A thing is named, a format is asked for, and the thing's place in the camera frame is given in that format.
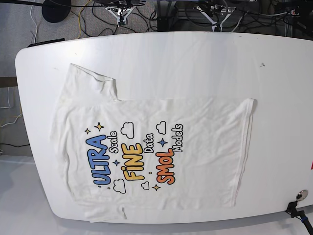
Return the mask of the white printed T-shirt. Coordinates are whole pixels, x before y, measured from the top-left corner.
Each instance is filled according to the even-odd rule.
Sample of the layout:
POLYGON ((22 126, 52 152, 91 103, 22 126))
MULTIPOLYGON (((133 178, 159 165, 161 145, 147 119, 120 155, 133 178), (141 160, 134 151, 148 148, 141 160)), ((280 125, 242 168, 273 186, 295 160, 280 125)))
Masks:
POLYGON ((51 125, 57 168, 86 220, 126 209, 235 206, 254 100, 121 100, 115 80, 70 64, 51 125))

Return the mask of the silver table grommet right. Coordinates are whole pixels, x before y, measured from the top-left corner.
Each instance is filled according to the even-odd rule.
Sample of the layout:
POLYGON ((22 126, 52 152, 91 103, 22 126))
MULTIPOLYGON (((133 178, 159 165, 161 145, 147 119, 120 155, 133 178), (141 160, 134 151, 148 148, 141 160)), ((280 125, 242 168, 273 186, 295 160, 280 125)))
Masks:
POLYGON ((303 201, 306 199, 308 196, 309 192, 307 189, 301 190, 297 195, 296 195, 296 201, 303 201))

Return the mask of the black round stand base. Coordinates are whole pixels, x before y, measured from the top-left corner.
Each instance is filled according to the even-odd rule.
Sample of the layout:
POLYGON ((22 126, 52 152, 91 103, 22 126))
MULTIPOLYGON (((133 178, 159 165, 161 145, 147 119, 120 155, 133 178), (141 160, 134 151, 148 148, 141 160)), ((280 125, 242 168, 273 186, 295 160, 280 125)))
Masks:
POLYGON ((42 6, 42 16, 49 23, 59 23, 70 13, 71 0, 45 0, 42 6))

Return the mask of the black metal frame post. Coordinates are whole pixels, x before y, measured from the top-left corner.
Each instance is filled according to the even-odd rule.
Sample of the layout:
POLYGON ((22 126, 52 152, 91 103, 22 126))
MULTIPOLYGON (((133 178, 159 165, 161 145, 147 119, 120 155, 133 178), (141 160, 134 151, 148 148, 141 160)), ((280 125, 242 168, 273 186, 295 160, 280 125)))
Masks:
POLYGON ((176 3, 177 0, 156 0, 154 2, 158 32, 167 32, 170 30, 177 15, 176 3))

